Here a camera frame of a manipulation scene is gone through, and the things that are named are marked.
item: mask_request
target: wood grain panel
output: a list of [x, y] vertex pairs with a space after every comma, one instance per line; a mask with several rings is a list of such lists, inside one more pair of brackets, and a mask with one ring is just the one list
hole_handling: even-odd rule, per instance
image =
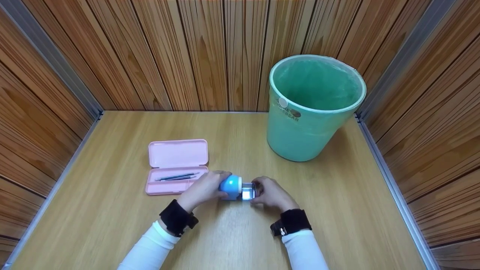
[[0, 145], [0, 176], [45, 197], [56, 182], [3, 145]]
[[480, 169], [408, 205], [430, 246], [480, 236]]
[[281, 59], [300, 54], [315, 1], [271, 0], [258, 95], [258, 111], [269, 107], [270, 69]]
[[[480, 2], [457, 1], [367, 119], [379, 141], [480, 32]], [[389, 149], [380, 147], [385, 153]]]
[[162, 78], [143, 35], [132, 3], [88, 0], [146, 110], [171, 110]]
[[[30, 0], [30, 5], [37, 5]], [[85, 3], [43, 0], [119, 110], [144, 110], [111, 44]]]
[[[265, 113], [107, 111], [12, 270], [115, 269], [175, 197], [145, 194], [148, 159], [138, 149], [152, 140], [179, 138], [205, 138], [211, 170], [229, 168], [244, 179], [276, 178], [308, 213], [330, 269], [424, 269], [353, 118], [309, 162], [285, 160], [264, 139], [252, 140], [252, 135], [265, 138], [267, 118]], [[283, 244], [268, 233], [279, 212], [225, 201], [194, 212], [200, 223], [182, 236], [163, 268], [289, 268]]]
[[225, 1], [228, 106], [256, 111], [269, 1]]
[[370, 93], [385, 72], [429, 4], [430, 1], [427, 0], [407, 1], [402, 12], [390, 28], [382, 45], [375, 53], [368, 68], [362, 74], [365, 84], [367, 85], [367, 94]]
[[480, 269], [480, 239], [432, 249], [440, 267]]
[[18, 241], [0, 236], [0, 265], [5, 264]]
[[177, 3], [143, 0], [132, 2], [162, 74], [173, 110], [200, 110]]
[[60, 23], [52, 14], [48, 6], [42, 0], [22, 0], [27, 6], [32, 15], [43, 27], [48, 36], [52, 39], [55, 45], [62, 52], [63, 56], [70, 63], [72, 68], [82, 79], [90, 92], [95, 96], [104, 110], [116, 110], [116, 106], [112, 99], [108, 96], [108, 92], [113, 89], [107, 90], [109, 85], [102, 85], [98, 77], [101, 77], [101, 73], [95, 73], [90, 69], [89, 64], [84, 59], [83, 55], [79, 52], [72, 40], [68, 37], [67, 33], [63, 30]]
[[20, 239], [44, 200], [0, 178], [0, 235]]
[[0, 107], [0, 145], [58, 179], [81, 140], [1, 63]]
[[223, 1], [178, 1], [202, 110], [228, 110]]
[[406, 3], [362, 1], [337, 59], [364, 74]]
[[0, 12], [0, 22], [0, 61], [79, 137], [83, 137], [93, 118], [4, 11]]
[[480, 165], [480, 38], [378, 142], [407, 200]]
[[302, 53], [337, 57], [360, 0], [317, 1]]

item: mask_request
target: table surface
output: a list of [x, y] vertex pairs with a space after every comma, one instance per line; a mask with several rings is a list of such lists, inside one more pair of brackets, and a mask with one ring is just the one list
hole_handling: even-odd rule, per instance
[[[148, 196], [151, 141], [204, 138], [210, 170], [267, 175], [304, 208], [330, 269], [425, 269], [352, 118], [308, 162], [276, 155], [265, 113], [106, 111], [12, 269], [115, 269], [176, 196]], [[289, 269], [269, 225], [279, 213], [248, 202], [195, 210], [165, 269]]]

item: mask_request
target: pen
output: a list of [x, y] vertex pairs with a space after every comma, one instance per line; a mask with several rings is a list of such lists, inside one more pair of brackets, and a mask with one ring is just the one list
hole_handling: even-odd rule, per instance
[[172, 181], [172, 180], [184, 180], [184, 179], [191, 179], [194, 178], [196, 174], [199, 174], [199, 172], [196, 173], [186, 173], [186, 174], [181, 174], [181, 175], [176, 175], [176, 176], [169, 176], [169, 177], [162, 177], [162, 178], [157, 178], [155, 181]]
[[167, 177], [162, 177], [159, 180], [171, 180], [175, 178], [180, 178], [180, 177], [185, 177], [185, 176], [190, 176], [190, 175], [196, 175], [199, 174], [199, 172], [192, 172], [192, 173], [185, 173], [185, 174], [180, 174], [180, 175], [173, 175], [173, 176], [167, 176]]

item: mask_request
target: black wristband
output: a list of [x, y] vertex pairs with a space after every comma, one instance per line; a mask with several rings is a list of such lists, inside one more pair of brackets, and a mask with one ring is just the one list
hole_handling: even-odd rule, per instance
[[185, 211], [175, 199], [160, 213], [160, 219], [176, 237], [182, 236], [187, 227], [193, 229], [198, 223], [193, 213]]
[[298, 231], [312, 230], [307, 214], [301, 209], [290, 209], [280, 214], [280, 219], [270, 226], [274, 236], [285, 236]]

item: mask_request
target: person's left hand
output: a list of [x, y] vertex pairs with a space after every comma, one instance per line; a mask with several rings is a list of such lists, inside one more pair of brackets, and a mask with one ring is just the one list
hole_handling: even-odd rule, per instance
[[177, 199], [185, 211], [191, 213], [197, 206], [214, 198], [228, 196], [227, 193], [219, 191], [220, 183], [231, 176], [231, 172], [212, 171], [204, 173]]

